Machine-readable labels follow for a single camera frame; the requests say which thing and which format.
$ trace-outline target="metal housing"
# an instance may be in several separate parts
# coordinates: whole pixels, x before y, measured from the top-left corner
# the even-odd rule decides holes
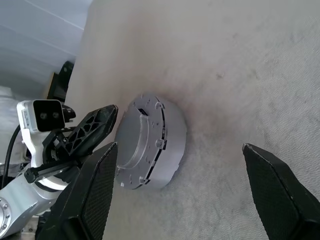
[[[151,93],[134,99],[117,129],[115,178],[126,189],[160,189],[179,167],[187,126],[181,110]]]

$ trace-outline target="black cable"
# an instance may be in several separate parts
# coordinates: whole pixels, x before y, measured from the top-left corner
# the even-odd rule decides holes
[[[20,125],[18,125],[16,127],[16,129],[14,130],[13,135],[12,135],[10,142],[9,142],[8,150],[6,151],[1,189],[3,189],[7,185],[11,153],[12,153],[12,149],[14,148],[14,143],[15,143],[15,140],[18,136],[19,131],[20,131]]]

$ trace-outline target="gray carpet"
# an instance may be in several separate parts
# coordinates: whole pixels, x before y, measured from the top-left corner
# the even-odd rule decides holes
[[[273,152],[320,198],[319,10],[318,0],[93,3],[66,99],[77,121],[108,104],[120,118],[149,91],[188,125],[167,187],[115,184],[105,240],[268,239],[243,143]]]

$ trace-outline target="camera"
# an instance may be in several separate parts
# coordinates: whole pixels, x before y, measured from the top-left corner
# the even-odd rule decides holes
[[[27,101],[24,107],[24,126],[31,132],[49,132],[65,127],[62,105],[58,100]]]

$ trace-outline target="camera lens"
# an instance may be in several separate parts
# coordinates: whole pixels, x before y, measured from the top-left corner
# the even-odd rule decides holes
[[[47,117],[48,117],[47,113],[45,113],[45,112],[40,113],[40,118],[41,118],[42,120],[46,120]]]
[[[57,118],[59,118],[59,113],[58,113],[58,112],[54,112],[54,113],[52,113],[52,116],[53,116],[55,119],[57,119]]]

